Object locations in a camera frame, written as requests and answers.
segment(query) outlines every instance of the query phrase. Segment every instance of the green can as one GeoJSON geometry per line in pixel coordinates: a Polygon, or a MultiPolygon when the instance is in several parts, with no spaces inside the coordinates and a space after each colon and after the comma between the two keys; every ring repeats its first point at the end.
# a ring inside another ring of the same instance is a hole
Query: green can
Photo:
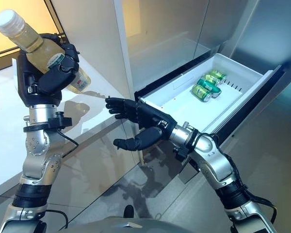
{"type": "Polygon", "coordinates": [[[224,83],[224,81],[226,80],[226,74],[221,73],[220,71],[213,69],[212,71],[210,71],[210,73],[213,77],[217,78],[220,80],[220,83],[224,83]]]}
{"type": "Polygon", "coordinates": [[[220,80],[217,79],[216,77],[212,76],[211,74],[205,74],[201,77],[201,79],[205,79],[208,82],[212,83],[213,85],[217,86],[220,84],[220,80]]]}
{"type": "Polygon", "coordinates": [[[207,89],[209,92],[211,92],[211,95],[213,98],[217,98],[221,94],[221,89],[217,86],[213,85],[212,83],[208,82],[205,79],[199,79],[197,81],[198,85],[201,85],[203,88],[207,89]]]}
{"type": "Polygon", "coordinates": [[[207,102],[211,99],[211,93],[203,88],[201,85],[194,85],[192,93],[203,102],[207,102]]]}

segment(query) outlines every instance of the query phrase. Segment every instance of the drawer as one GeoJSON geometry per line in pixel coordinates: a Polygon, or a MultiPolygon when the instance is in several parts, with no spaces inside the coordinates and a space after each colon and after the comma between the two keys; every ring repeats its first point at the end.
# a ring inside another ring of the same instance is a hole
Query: drawer
{"type": "Polygon", "coordinates": [[[219,53],[182,73],[143,100],[170,114],[179,125],[188,121],[201,132],[218,132],[272,77],[273,70],[260,74],[219,53]],[[217,69],[226,74],[219,85],[222,93],[208,102],[201,102],[190,92],[205,73],[217,69]]]}

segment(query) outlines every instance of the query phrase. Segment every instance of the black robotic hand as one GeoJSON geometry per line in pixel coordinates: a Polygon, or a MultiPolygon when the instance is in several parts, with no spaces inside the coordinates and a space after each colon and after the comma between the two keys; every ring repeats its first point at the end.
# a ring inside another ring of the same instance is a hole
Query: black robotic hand
{"type": "Polygon", "coordinates": [[[143,150],[159,140],[168,140],[177,122],[168,114],[141,101],[120,98],[106,98],[109,113],[116,119],[126,118],[145,128],[135,138],[115,139],[113,144],[125,150],[143,150]]]}
{"type": "Polygon", "coordinates": [[[65,50],[63,60],[45,74],[41,73],[27,59],[25,51],[17,57],[18,94],[29,107],[36,104],[59,105],[62,100],[61,90],[68,86],[79,70],[79,58],[72,44],[61,44],[55,34],[41,34],[43,38],[53,40],[65,50]]]}

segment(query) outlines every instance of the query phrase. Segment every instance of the bottle cap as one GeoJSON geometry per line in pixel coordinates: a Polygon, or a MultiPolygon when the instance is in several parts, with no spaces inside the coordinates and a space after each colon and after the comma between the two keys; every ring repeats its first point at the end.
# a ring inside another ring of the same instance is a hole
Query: bottle cap
{"type": "Polygon", "coordinates": [[[0,12],[0,32],[5,36],[16,36],[25,27],[24,19],[14,10],[0,12]]]}

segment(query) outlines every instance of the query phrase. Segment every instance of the robot forearm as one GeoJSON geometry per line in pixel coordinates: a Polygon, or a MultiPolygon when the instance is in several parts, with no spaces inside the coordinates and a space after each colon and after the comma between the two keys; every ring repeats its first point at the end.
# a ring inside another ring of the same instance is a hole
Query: robot forearm
{"type": "Polygon", "coordinates": [[[0,233],[9,227],[10,221],[35,221],[39,225],[47,210],[47,200],[51,186],[56,179],[63,156],[65,139],[58,130],[71,124],[71,119],[56,111],[56,105],[39,104],[30,106],[30,115],[24,117],[27,127],[27,157],[23,165],[23,174],[13,202],[8,206],[0,233]]]}
{"type": "Polygon", "coordinates": [[[198,132],[186,122],[184,127],[177,125],[174,128],[170,140],[176,145],[174,150],[178,158],[189,154],[189,159],[197,163],[234,223],[232,231],[241,233],[255,229],[252,232],[277,232],[260,206],[252,201],[250,193],[235,173],[232,160],[222,153],[209,134],[198,132]]]}

